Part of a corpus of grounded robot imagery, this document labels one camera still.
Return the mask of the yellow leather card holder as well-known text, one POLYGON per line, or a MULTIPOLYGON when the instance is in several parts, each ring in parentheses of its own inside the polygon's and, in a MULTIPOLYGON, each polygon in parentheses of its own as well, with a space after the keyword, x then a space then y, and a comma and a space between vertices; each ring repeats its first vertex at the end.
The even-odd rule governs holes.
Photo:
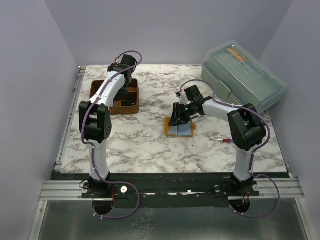
POLYGON ((196 130, 196 124, 191 120, 188 123, 178 125, 178 126, 169 126, 171 118, 164 118, 164 134, 168 137, 177 137, 177 138, 191 138, 194 136, 196 130))

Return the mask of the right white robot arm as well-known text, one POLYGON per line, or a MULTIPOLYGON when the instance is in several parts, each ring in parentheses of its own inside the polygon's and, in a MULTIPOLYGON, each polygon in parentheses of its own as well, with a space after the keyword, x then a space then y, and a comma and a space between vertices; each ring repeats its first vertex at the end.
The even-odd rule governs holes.
POLYGON ((178 129, 192 133, 191 121, 196 117, 210 116, 228 122, 237 154, 233 172, 226 181, 226 190, 234 196, 243 195, 254 184, 254 153, 269 129, 264 119, 256 112, 254 105, 231 105, 209 96, 203 97, 196 85, 186 88, 184 93, 187 104, 173 104, 172 115, 164 122, 165 133, 172 135, 178 129))

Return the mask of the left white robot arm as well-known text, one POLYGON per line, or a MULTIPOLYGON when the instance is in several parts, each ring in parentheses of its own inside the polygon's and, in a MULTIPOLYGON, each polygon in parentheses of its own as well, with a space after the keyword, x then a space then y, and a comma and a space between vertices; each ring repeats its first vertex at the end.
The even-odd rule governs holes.
POLYGON ((106 78, 97 92, 79 104, 81 141, 90 147, 90 174, 85 188, 101 198, 113 192, 108 181, 110 170, 106 153, 107 139, 112 131, 110 108, 118 94, 128 94, 128 85, 138 64, 129 51, 120 54, 108 67, 106 78))

